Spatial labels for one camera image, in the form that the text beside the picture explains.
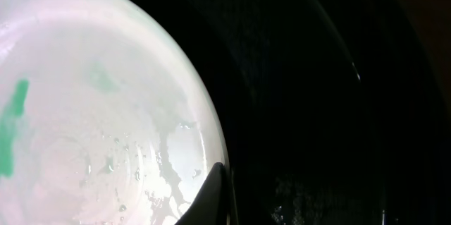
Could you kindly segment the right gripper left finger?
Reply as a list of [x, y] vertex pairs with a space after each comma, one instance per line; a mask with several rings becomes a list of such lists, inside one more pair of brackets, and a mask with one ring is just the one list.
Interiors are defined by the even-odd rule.
[[226, 225], [226, 168], [216, 162], [203, 182], [194, 202], [175, 225]]

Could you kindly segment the white plate with green smear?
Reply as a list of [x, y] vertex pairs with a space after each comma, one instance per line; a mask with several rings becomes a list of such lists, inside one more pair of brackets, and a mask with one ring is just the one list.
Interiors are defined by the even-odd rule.
[[1, 0], [1, 223], [175, 224], [223, 132], [175, 40], [129, 0]]

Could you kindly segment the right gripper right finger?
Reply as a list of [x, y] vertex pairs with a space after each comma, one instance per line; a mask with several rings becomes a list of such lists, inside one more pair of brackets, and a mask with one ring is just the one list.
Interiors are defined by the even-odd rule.
[[269, 225], [271, 217], [257, 195], [257, 181], [243, 170], [232, 170], [235, 213], [239, 225]]

